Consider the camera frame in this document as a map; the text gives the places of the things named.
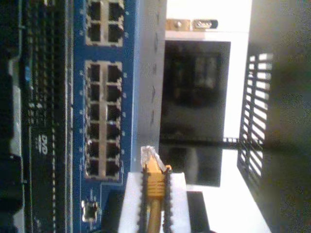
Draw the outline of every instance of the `blue switch panel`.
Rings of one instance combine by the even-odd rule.
[[[102,229],[111,190],[158,146],[166,2],[75,0],[68,232]]]

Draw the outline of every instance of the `ventilation grille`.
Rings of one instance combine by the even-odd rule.
[[[29,232],[64,229],[64,3],[28,1]]]
[[[257,192],[262,176],[262,147],[265,140],[271,54],[249,57],[244,84],[238,168],[248,185]]]

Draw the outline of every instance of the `small port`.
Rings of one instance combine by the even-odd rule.
[[[101,20],[101,3],[100,2],[92,2],[90,6],[89,14],[91,16],[91,20]]]
[[[117,155],[120,154],[120,149],[115,143],[107,143],[106,145],[106,155],[107,158],[115,159]]]
[[[110,24],[108,29],[108,41],[112,43],[117,43],[119,39],[122,38],[123,29],[121,29],[118,24]]]
[[[120,110],[115,105],[107,106],[107,120],[116,121],[120,117]]]
[[[99,23],[91,23],[88,29],[88,36],[93,42],[101,41],[101,25]]]
[[[98,160],[90,160],[86,164],[86,173],[89,176],[98,176],[99,174],[99,162]]]
[[[118,21],[123,15],[124,9],[118,3],[109,3],[109,20]]]
[[[89,89],[89,97],[91,101],[99,101],[99,85],[91,85],[91,88]]]
[[[81,202],[81,207],[83,209],[82,221],[83,222],[96,222],[98,203],[83,200]]]
[[[88,129],[90,139],[99,139],[99,124],[91,123]]]
[[[106,162],[106,176],[116,176],[119,173],[119,166],[115,161]]]
[[[108,82],[116,83],[121,77],[122,72],[119,70],[118,66],[110,65],[108,66]]]
[[[107,140],[116,140],[120,135],[120,130],[116,125],[107,124]]]
[[[117,86],[107,86],[107,101],[117,102],[117,99],[121,96],[121,92]]]
[[[89,68],[89,69],[90,69],[89,74],[90,74],[91,81],[99,82],[101,66],[100,65],[91,65],[91,68]]]
[[[99,105],[91,104],[91,108],[88,114],[90,120],[99,120]]]
[[[98,158],[99,157],[99,143],[91,142],[87,146],[87,152],[90,157]]]

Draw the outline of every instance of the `dvd logo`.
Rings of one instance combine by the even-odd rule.
[[[38,136],[38,149],[40,154],[48,154],[48,137],[45,134],[39,134]]]

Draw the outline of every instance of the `ethernet port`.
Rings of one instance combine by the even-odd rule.
[[[115,161],[106,162],[106,176],[116,176],[119,173],[119,169]]]
[[[106,155],[107,158],[115,159],[117,155],[120,154],[120,149],[115,143],[107,143],[106,145]]]
[[[108,82],[116,83],[121,77],[122,72],[119,70],[118,66],[110,65],[108,66]]]
[[[99,174],[99,162],[97,160],[90,160],[86,163],[86,173],[89,176],[98,176]]]
[[[101,41],[101,25],[99,23],[91,23],[88,29],[88,37],[93,42]]]
[[[116,86],[107,86],[107,101],[117,102],[117,99],[121,96],[121,92]]]
[[[101,70],[100,65],[91,65],[91,68],[89,71],[91,81],[99,82],[100,70]]]
[[[92,2],[90,6],[89,12],[92,20],[101,20],[101,3],[100,2]]]
[[[109,3],[109,20],[118,21],[123,15],[124,9],[118,3]]]
[[[99,157],[99,143],[98,142],[91,142],[87,146],[87,152],[90,157],[98,158]]]
[[[99,124],[91,123],[88,128],[88,135],[91,139],[99,139]]]
[[[107,140],[116,140],[120,135],[120,130],[116,125],[107,124]]]
[[[90,120],[99,120],[99,105],[91,104],[91,108],[89,111]]]
[[[107,120],[116,121],[120,117],[120,110],[115,105],[107,106]]]
[[[91,101],[99,101],[99,85],[91,85],[91,88],[89,89],[89,95]]]
[[[112,43],[117,43],[123,35],[123,29],[121,29],[118,24],[110,24],[108,32],[108,41]]]

